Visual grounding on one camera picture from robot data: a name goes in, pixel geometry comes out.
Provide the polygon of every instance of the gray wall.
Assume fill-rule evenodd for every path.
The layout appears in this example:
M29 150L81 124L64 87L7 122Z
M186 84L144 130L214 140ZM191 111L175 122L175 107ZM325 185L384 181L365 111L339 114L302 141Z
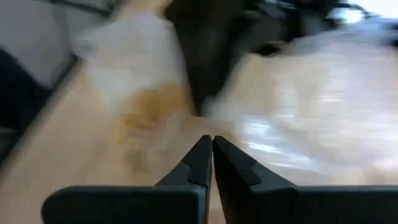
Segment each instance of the gray wall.
M60 20L55 20L62 15L72 35L102 21L96 15L41 0L0 0L1 47L46 86L54 84L70 59L65 26L61 29Z

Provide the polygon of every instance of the black object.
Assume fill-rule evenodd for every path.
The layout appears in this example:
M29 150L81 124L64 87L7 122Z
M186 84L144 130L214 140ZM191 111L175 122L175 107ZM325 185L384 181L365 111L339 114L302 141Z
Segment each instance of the black object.
M42 208L46 224L206 223L211 138L203 136L153 187L69 187Z
M227 223L398 223L397 186L296 186L225 138L213 141Z
M391 45L395 48L398 48L398 22L394 22L392 25L390 25L390 31L393 33L393 38L391 40Z
M22 65L0 48L0 127L20 130L35 116L49 90L39 85Z
M195 112L223 89L245 52L263 55L278 48L274 42L327 29L324 21L338 0L174 0L165 10L185 57Z
M211 148L227 223L398 223L396 185L296 186L221 136L203 136L156 186L60 190L44 223L206 223Z

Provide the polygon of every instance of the table surface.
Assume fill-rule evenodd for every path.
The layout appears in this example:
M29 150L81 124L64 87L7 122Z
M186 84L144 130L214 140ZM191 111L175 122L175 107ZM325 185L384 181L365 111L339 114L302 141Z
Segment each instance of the table surface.
M146 10L159 10L163 2L135 0L123 9L119 17L128 17ZM377 151L375 154L368 149L368 147L379 149L377 145L379 143L383 143L380 147L387 149L396 148L398 145L394 137L394 134L398 133L396 130L398 125L395 125L398 123L395 118L398 117L395 116L398 114L395 103L398 97L398 92L395 91L398 83L395 75L398 70L395 52L370 49L374 55L367 56L368 51L350 51L350 45L338 46L340 47L337 48L345 52L347 57L350 55L365 55L365 57L358 57L360 59L356 60L357 63L353 59L346 63L345 60L349 58L344 58L344 61L339 61L338 65L330 65L325 64L324 57L330 57L325 54L320 56L309 54L306 57L293 55L281 59L283 63L276 63L272 58L249 56L248 65L241 69L240 76L233 82L226 97L234 98L234 101L227 99L226 101L232 103L224 106L229 112L235 113L237 113L235 109L238 108L257 111L254 118L253 114L245 117L245 122L257 122L251 130L248 130L250 126L237 127L239 130L247 131L247 141L243 144L248 146L250 155L257 156L256 159L260 158L260 162L268 163L274 170L280 168L280 174L295 183L311 184L316 181L324 183L326 179L322 179L324 181L322 182L321 175L314 173L325 171L326 176L331 177L327 179L328 184L396 184L398 169L394 161L398 153ZM330 48L332 52L337 51L336 45ZM312 68L317 63L323 66ZM361 64L355 68L356 72L341 75L342 67L354 69L354 64ZM283 68L290 71L281 72ZM162 138L151 136L146 145L148 149L128 155L125 151L113 148L114 142L110 136L117 128L115 125L117 122L104 108L103 102L96 94L85 73L85 65L82 63L77 65L72 72L74 75L63 84L45 111L29 128L28 134L17 146L16 152L0 176L0 223L2 224L41 223L40 208L43 201L62 187L84 184L152 185L181 159L202 134L222 134L222 131L209 127L206 121L190 118L184 121L185 128L180 130L185 136L183 141L179 142L178 136L172 136L168 142L162 142L167 145L165 148L176 150L154 153L151 149L160 144L156 138ZM278 79L288 82L276 82ZM350 83L352 86L346 88L345 83ZM293 96L302 97L304 100L299 99L298 105L290 105L292 99L289 97ZM239 104L242 101L250 103L243 107ZM315 146L322 145L321 151L308 151L308 155L315 155L317 159L331 158L329 162L345 161L349 165L357 164L357 166L348 166L349 169L342 171L335 169L338 167L334 166L333 172L330 172L318 166L321 160L311 161L307 157L306 159L300 157L295 161L295 154L281 153L277 147L265 145L263 142L265 140L259 138L255 132L265 132L269 130L269 126L266 123L258 123L259 120L262 122L259 114L269 114L275 111L274 107L283 108L281 102L287 106L295 106L297 114L294 118L286 114L281 116L279 119L284 119L284 123L279 128L283 130L286 126L293 126L294 131L289 134L306 139ZM364 114L364 109L358 111L351 106L354 104L359 109L369 110ZM380 110L371 111L372 105ZM376 131L383 135L378 137ZM344 138L345 141L337 142L337 138ZM374 162L372 158L378 158L379 154L385 155L388 160L380 157ZM282 161L292 162L293 159L299 164L277 165L275 161L280 162L278 159L281 159L279 157L281 155L291 156ZM311 166L316 164L318 170L304 166L309 161L312 162ZM212 184L211 198L210 223L223 223L215 184Z

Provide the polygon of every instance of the wooden table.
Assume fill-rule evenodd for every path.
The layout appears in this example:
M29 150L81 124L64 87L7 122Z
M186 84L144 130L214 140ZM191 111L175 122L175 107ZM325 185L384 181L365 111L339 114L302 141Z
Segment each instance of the wooden table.
M157 9L161 1L142 0L133 3L132 7L125 8L124 11L127 13L122 13L121 17L142 10ZM240 75L234 78L228 90L229 94L224 98L225 102L230 102L226 105L230 114L238 113L235 109L242 110L242 114L245 114L245 110L254 111L255 113L248 114L250 116L246 118L254 117L262 121L270 114L278 112L276 110L278 107L283 109L284 105L281 102L292 106L289 105L289 97L301 97L302 101L299 101L300 104L295 110L296 117L287 115L280 117L285 120L278 126L283 131L289 131L287 134L308 141L309 147L313 146L314 150L307 152L309 157L306 157L306 160L300 157L301 160L298 161L311 162L309 159L315 158L316 163L319 158L330 158L327 162L342 162L339 166L348 164L347 169L333 169L333 172L322 168L303 170L296 169L290 166L291 164L271 163L270 156L278 159L277 156L284 154L278 154L275 150L264 152L254 146L251 148L250 144L263 142L253 137L253 130L246 130L248 138L243 144L248 146L247 152L250 155L298 184L398 183L396 175L398 169L395 165L397 163L394 163L396 161L394 155L398 152L382 151L382 148L377 148L376 144L385 143L383 146L388 149L395 144L394 134L397 131L394 127L398 126L394 125L398 123L394 115L398 113L395 108L395 99L398 97L398 92L395 91L398 83L395 75L397 58L393 50L378 50L374 47L370 50L360 48L357 51L355 44L329 46L332 53L343 52L347 57L339 61L341 63L338 66L329 65L324 60L325 54L288 55L280 60L281 63L276 63L271 58L263 59L251 55L246 59L248 63L241 69ZM358 68L357 70L353 70L353 65L360 66L355 68ZM345 71L341 69L344 66L355 72L339 75ZM9 159L0 177L0 223L40 223L40 208L43 201L62 187L81 184L152 185L177 164L202 134L225 134L222 130L209 125L207 121L188 118L182 121L181 130L173 133L165 142L160 141L162 133L159 133L151 135L145 144L146 148L141 151L119 150L114 147L111 138L117 128L117 122L104 108L84 67L85 65L81 64L72 71L75 75L63 84L18 145L17 152ZM277 82L280 77L289 82ZM352 86L345 87L340 85L342 83ZM294 88L289 90L294 92L279 91L283 90L283 88L278 89L281 85L292 85ZM328 89L329 87L341 87L341 89ZM350 101L345 103L339 99L346 98L325 98L329 95L314 97L324 93L331 93L332 96L344 93ZM353 108L351 103L358 103L359 106L370 110L374 109L372 113L379 113L380 116L350 111ZM377 112L377 108L374 108L376 106L373 105L380 106L382 110ZM321 116L325 113L328 115L327 119ZM344 116L342 118L336 116L339 113ZM317 122L327 124L323 122L330 118L336 119L338 125L326 130L322 129L323 126L317 126ZM248 127L240 126L236 130L244 134L245 128ZM317 132L314 128L320 128L321 131ZM383 136L378 138L375 129L384 131L385 138ZM182 133L183 141L177 141L180 139L178 135ZM325 142L329 145L322 144L324 143L322 139L326 139ZM366 151L362 147L371 144L377 151ZM371 160L380 154L388 155L389 159L376 162ZM358 158L371 159L367 163L363 162L364 159L359 161ZM211 198L210 223L223 223L214 180Z

